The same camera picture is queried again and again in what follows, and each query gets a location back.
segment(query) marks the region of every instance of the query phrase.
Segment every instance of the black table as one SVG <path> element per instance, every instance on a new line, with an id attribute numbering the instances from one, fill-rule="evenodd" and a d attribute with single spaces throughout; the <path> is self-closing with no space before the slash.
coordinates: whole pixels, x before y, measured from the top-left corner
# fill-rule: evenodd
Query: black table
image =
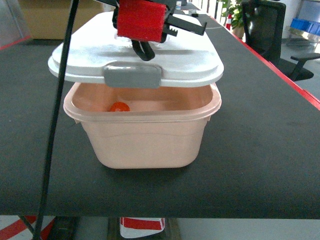
<path id="1" fill-rule="evenodd" d="M 115 170 L 61 109 L 46 214 L 54 216 L 320 217 L 320 112 L 206 15 L 224 63 L 221 109 L 196 160 L 177 169 Z M 57 79 L 57 41 L 0 51 L 0 214 L 38 210 Z M 66 82 L 64 94 L 72 83 Z"/>

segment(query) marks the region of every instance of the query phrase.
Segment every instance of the container lid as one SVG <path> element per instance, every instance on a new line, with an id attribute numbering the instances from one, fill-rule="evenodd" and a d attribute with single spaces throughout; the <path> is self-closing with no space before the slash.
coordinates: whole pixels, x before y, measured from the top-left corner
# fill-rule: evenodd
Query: container lid
<path id="1" fill-rule="evenodd" d="M 155 58 L 141 60 L 129 38 L 118 37 L 112 12 L 96 15 L 71 37 L 65 80 L 101 83 L 110 87 L 200 87 L 219 80 L 224 71 L 218 53 L 205 33 L 178 30 L 164 43 L 149 42 Z M 191 16 L 175 17 L 200 25 Z M 58 76 L 62 44 L 48 60 L 51 73 Z"/>

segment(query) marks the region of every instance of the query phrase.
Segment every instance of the black chair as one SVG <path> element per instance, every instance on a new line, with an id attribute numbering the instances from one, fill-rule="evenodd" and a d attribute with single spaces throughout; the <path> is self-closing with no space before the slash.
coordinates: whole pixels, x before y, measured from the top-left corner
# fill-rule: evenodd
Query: black chair
<path id="1" fill-rule="evenodd" d="M 286 5 L 280 2 L 243 2 L 245 42 L 292 81 L 310 79 L 314 74 L 303 66 L 308 60 L 319 59 L 319 53 L 292 56 L 297 64 L 280 58 L 285 13 Z"/>

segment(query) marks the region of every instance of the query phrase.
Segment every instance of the red table edge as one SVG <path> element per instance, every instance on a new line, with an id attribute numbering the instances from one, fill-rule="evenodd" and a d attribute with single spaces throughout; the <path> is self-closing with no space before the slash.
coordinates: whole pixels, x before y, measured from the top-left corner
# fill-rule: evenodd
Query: red table edge
<path id="1" fill-rule="evenodd" d="M 209 16 L 214 21 L 218 22 L 212 16 Z M 265 60 L 261 55 L 259 55 L 255 50 L 249 47 L 245 42 L 243 42 L 240 38 L 234 35 L 231 31 L 230 34 L 237 39 L 243 46 L 245 46 L 253 55 L 255 55 L 260 61 L 262 61 L 266 66 L 268 66 L 275 74 L 277 74 L 282 80 L 284 80 L 289 86 L 291 86 L 294 90 L 296 90 L 301 96 L 303 96 L 308 102 L 310 102 L 313 106 L 315 106 L 318 110 L 320 110 L 320 100 L 313 96 L 307 90 L 299 87 L 294 81 L 284 75 L 278 68 L 276 68 L 271 62 Z"/>
<path id="2" fill-rule="evenodd" d="M 7 44 L 7 45 L 0 46 L 0 50 L 9 48 L 9 47 L 11 47 L 11 46 L 13 46 L 13 45 L 15 45 L 15 44 L 18 44 L 18 43 L 21 43 L 21 42 L 23 42 L 23 41 L 25 41 L 25 40 L 28 40 L 30 37 L 31 37 L 31 36 L 26 36 L 26 37 L 21 38 L 21 39 L 19 39 L 19 40 L 17 40 L 17 41 L 14 41 L 14 42 L 12 42 L 12 43 L 9 43 L 9 44 Z"/>

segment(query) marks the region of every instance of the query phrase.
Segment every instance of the lid handle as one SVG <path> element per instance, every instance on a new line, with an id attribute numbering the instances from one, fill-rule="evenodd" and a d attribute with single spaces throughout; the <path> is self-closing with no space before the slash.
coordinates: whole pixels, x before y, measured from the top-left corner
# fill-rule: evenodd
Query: lid handle
<path id="1" fill-rule="evenodd" d="M 111 62 L 103 69 L 105 84 L 112 88 L 157 89 L 162 70 L 158 66 L 135 62 Z"/>

